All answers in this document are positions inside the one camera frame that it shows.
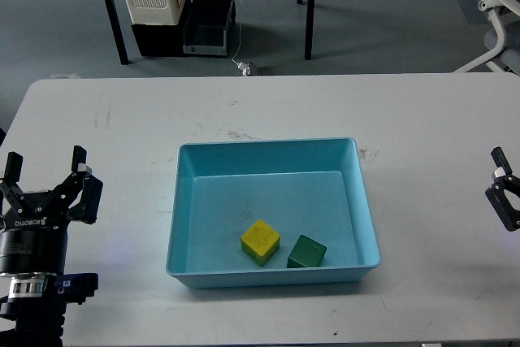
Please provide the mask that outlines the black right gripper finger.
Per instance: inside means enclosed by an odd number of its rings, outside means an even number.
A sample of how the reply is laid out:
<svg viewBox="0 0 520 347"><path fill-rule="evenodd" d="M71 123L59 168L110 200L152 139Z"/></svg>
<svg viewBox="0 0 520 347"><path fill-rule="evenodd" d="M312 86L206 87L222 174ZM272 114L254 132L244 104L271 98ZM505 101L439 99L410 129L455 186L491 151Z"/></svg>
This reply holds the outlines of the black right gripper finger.
<svg viewBox="0 0 520 347"><path fill-rule="evenodd" d="M493 183L486 189L485 195L509 232L519 229L519 209L516 209L506 196L512 193L519 197L519 178L513 174L503 149L499 146L491 151L491 157L496 164L492 174Z"/></svg>

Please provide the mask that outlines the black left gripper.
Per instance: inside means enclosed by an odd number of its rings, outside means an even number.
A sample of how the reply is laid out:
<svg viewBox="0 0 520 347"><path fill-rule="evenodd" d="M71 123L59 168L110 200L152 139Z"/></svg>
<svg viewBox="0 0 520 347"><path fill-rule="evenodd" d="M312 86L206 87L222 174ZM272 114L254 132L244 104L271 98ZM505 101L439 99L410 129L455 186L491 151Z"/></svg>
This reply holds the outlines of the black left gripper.
<svg viewBox="0 0 520 347"><path fill-rule="evenodd" d="M3 275L62 275L67 251L67 222L94 224L103 183L86 164L87 151L75 145L71 173L53 190L23 193L18 186L23 157L7 155L1 192L9 204L1 231Z"/></svg>

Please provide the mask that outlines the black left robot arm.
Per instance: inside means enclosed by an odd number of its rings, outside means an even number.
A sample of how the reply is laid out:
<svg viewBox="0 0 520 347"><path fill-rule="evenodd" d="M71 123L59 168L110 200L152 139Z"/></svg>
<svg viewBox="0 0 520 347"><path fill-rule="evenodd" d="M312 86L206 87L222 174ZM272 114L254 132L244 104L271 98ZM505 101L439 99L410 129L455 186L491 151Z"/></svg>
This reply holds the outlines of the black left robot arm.
<svg viewBox="0 0 520 347"><path fill-rule="evenodd" d="M98 274L65 274L67 229L97 220L103 183L73 149L71 172L54 189L25 192L23 158L7 155L1 176L1 275L10 279L1 316L15 326L1 333L3 346L60 346L67 306L81 305L98 289Z"/></svg>

